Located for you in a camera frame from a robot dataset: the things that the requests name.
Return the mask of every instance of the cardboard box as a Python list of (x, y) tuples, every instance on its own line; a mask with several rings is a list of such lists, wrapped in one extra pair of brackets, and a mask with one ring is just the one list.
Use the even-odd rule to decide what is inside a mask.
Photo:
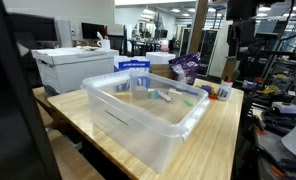
[(177, 74), (173, 72), (168, 64), (151, 64), (150, 73), (172, 80), (177, 78)]
[(80, 89), (83, 80), (114, 72), (116, 50), (86, 51), (79, 48), (32, 50), (45, 91), (49, 95)]
[(144, 72), (149, 72), (150, 61), (145, 56), (115, 56), (114, 71), (124, 71), (128, 69), (137, 69)]

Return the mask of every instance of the computer monitor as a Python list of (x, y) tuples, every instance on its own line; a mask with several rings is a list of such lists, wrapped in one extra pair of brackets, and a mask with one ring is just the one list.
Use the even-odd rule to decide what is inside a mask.
[(142, 32), (141, 33), (141, 38), (150, 38), (151, 34), (148, 31)]
[(155, 38), (167, 38), (168, 31), (161, 29), (161, 30), (155, 30)]
[(97, 37), (97, 31), (100, 32), (101, 35), (104, 35), (104, 25), (99, 24), (89, 24), (89, 23), (81, 23), (82, 29), (82, 37), (84, 39), (99, 39)]
[(54, 18), (9, 13), (8, 20), (15, 33), (30, 32), (36, 41), (58, 41)]
[(0, 179), (61, 175), (0, 1)]

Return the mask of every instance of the office chair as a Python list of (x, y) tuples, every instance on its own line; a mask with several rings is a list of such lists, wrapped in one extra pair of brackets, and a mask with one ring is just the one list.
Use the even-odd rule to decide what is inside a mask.
[(110, 48), (119, 51), (119, 55), (122, 55), (122, 42), (124, 36), (122, 35), (108, 35), (110, 39)]

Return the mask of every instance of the blue label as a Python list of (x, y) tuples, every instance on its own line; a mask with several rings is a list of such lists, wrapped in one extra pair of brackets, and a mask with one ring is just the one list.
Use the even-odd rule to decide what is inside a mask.
[(149, 61), (138, 61), (131, 59), (127, 62), (119, 62), (119, 70), (125, 70), (130, 68), (149, 68), (150, 62)]

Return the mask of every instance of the small object in bin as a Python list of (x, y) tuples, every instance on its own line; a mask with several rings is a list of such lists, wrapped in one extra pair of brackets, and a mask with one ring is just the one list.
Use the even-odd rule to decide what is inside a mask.
[(119, 93), (113, 94), (113, 96), (122, 101), (130, 102), (130, 92), (119, 92)]
[(207, 92), (208, 92), (208, 95), (211, 94), (211, 86), (208, 86), (208, 85), (202, 85), (202, 86), (201, 86), (201, 89), (207, 91)]
[(217, 99), (217, 94), (210, 94), (209, 95), (209, 98), (210, 99)]
[(176, 89), (170, 88), (168, 91), (168, 96), (171, 98), (175, 99), (180, 99), (181, 98), (181, 92), (178, 92)]
[(129, 80), (126, 83), (123, 84), (119, 84), (116, 86), (116, 91), (117, 92), (124, 92), (124, 91), (128, 91), (129, 89)]
[(158, 91), (148, 91), (148, 96), (149, 96), (149, 99), (158, 99), (159, 98), (159, 93)]
[(165, 93), (163, 93), (161, 91), (158, 91), (158, 93), (159, 93), (159, 96), (162, 99), (164, 99), (165, 101), (170, 102), (172, 100), (172, 98), (170, 96), (168, 96), (167, 94), (165, 94)]
[(148, 91), (145, 86), (137, 86), (134, 91), (134, 98), (136, 99), (146, 99), (148, 96)]
[(186, 104), (187, 106), (189, 106), (189, 107), (194, 106), (194, 104), (193, 104), (190, 100), (188, 100), (188, 99), (186, 99), (184, 102), (185, 102), (185, 104)]

